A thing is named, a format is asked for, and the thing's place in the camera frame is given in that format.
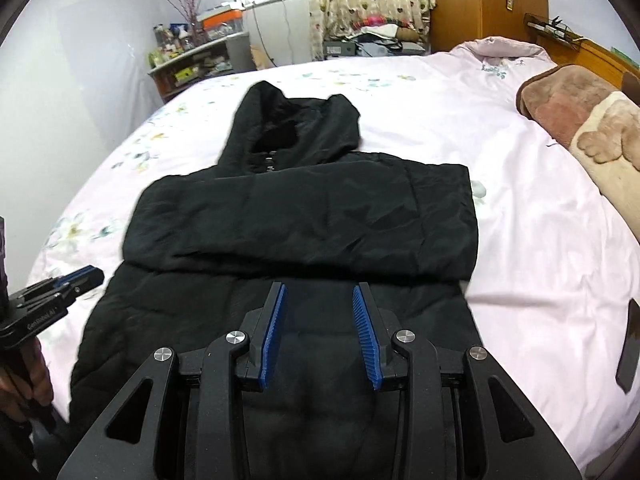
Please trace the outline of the left hand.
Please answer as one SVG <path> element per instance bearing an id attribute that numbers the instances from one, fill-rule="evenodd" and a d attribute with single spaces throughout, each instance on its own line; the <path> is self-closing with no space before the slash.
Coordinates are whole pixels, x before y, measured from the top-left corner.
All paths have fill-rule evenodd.
<path id="1" fill-rule="evenodd" d="M 20 424 L 27 420 L 29 400 L 49 406 L 54 399 L 50 372 L 39 339 L 26 341 L 21 346 L 21 355 L 29 374 L 28 382 L 18 377 L 11 367 L 1 365 L 1 411 Z"/>

